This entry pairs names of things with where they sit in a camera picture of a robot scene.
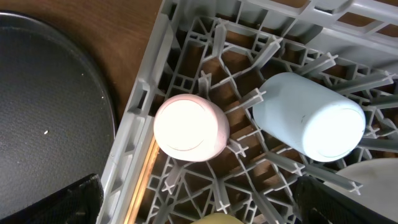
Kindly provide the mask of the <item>blue cup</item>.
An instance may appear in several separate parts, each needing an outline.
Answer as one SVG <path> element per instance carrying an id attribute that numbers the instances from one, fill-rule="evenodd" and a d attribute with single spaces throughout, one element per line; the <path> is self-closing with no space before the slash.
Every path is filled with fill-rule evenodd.
<path id="1" fill-rule="evenodd" d="M 364 135 L 356 102 L 300 75 L 274 75 L 260 91 L 263 101 L 252 108 L 259 128 L 315 161 L 347 156 Z"/>

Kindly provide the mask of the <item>pink cup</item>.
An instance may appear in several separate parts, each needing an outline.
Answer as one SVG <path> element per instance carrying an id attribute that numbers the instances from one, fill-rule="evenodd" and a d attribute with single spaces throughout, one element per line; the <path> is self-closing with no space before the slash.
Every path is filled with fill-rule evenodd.
<path id="1" fill-rule="evenodd" d="M 166 100 L 154 119 L 154 137 L 168 156 L 188 162 L 218 156 L 229 139 L 229 123 L 220 107 L 193 94 Z"/>

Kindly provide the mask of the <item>wooden chopstick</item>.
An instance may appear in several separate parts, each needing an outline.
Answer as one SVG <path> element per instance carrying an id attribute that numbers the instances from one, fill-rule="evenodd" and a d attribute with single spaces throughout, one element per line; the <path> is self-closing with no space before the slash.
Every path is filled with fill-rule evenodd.
<path id="1" fill-rule="evenodd" d="M 141 206 L 142 199 L 144 197 L 147 184 L 149 182 L 150 175 L 152 173 L 154 164 L 159 153 L 159 145 L 153 136 L 146 158 L 144 160 L 134 193 L 127 210 L 126 217 L 124 219 L 124 224 L 135 224 L 139 208 Z"/>

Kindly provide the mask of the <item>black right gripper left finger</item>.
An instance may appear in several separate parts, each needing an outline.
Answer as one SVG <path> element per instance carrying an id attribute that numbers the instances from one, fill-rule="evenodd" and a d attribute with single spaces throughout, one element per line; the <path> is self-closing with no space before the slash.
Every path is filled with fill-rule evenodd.
<path id="1" fill-rule="evenodd" d="M 95 224 L 104 200 L 97 174 L 90 174 L 52 195 L 1 219 L 1 224 Z"/>

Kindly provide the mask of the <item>yellow bowl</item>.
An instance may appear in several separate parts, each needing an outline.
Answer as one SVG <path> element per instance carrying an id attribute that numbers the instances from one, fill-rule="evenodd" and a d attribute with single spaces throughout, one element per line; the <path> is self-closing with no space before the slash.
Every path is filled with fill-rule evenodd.
<path id="1" fill-rule="evenodd" d="M 244 224 L 237 218 L 225 213 L 212 213 L 192 224 Z"/>

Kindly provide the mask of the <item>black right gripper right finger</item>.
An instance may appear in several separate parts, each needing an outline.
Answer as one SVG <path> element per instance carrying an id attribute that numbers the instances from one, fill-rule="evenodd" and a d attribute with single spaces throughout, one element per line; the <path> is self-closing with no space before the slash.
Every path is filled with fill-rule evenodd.
<path id="1" fill-rule="evenodd" d="M 302 223 L 397 224 L 313 177 L 297 179 L 294 214 Z"/>

